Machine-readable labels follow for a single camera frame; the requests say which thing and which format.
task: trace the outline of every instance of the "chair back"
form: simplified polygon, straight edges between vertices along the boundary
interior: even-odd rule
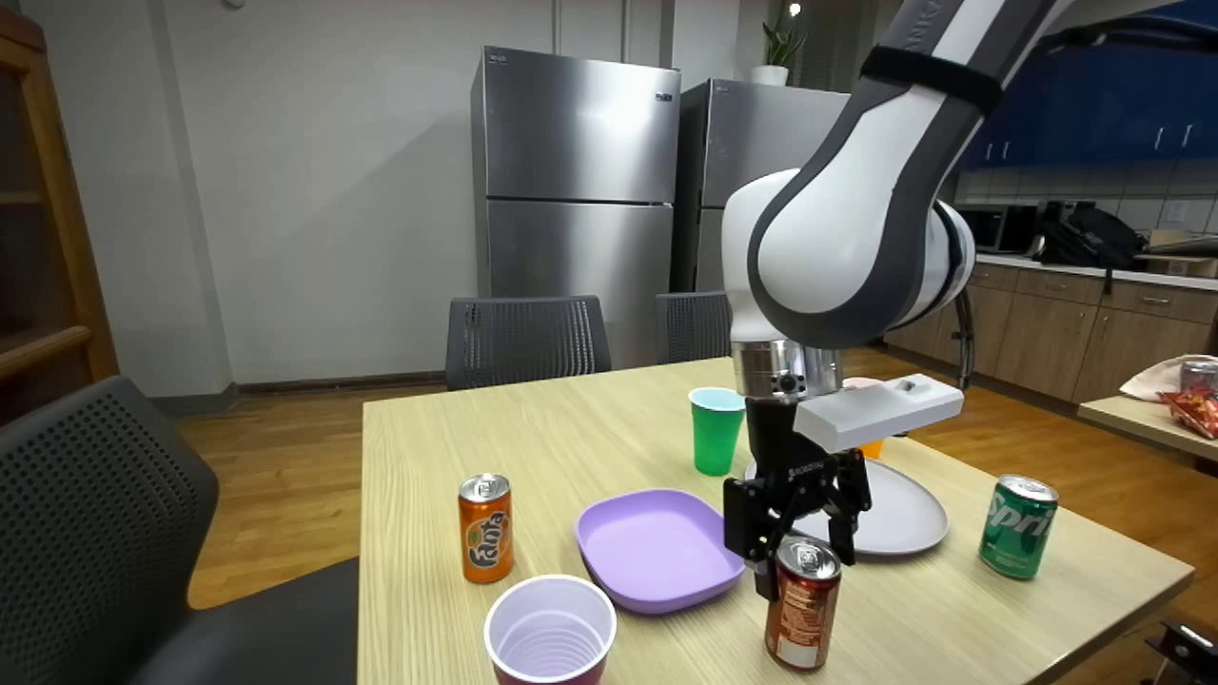
[[[660,293],[664,359],[731,353],[731,309],[722,288]]]
[[[176,627],[217,480],[121,376],[0,425],[0,682],[127,682]]]
[[[608,368],[608,337],[597,296],[460,296],[450,305],[450,389],[601,368]]]

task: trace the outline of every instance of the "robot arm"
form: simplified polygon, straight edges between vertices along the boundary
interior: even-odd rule
[[[829,509],[849,564],[867,480],[853,447],[961,413],[901,376],[838,394],[835,349],[948,305],[971,279],[967,222],[936,202],[957,156],[1035,37],[1074,0],[906,0],[821,150],[729,197],[722,288],[757,476],[722,482],[729,548],[771,561],[781,532]]]

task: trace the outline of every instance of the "green soda can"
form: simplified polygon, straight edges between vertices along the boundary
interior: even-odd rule
[[[1004,579],[1031,581],[1045,545],[1051,542],[1056,514],[1056,489],[1029,476],[1003,476],[990,498],[984,561]]]

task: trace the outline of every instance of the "purple plate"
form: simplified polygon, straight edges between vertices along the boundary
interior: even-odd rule
[[[593,581],[630,613],[681,613],[745,572],[722,548],[722,519],[686,493],[604,498],[579,519],[575,542]]]

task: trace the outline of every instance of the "black chair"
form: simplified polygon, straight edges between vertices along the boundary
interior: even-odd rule
[[[731,353],[731,309],[722,288],[660,293],[664,362]]]
[[[187,605],[214,509],[217,476],[127,376],[0,425],[0,682],[353,682],[353,561]]]
[[[597,296],[459,296],[446,383],[483,389],[608,368]]]

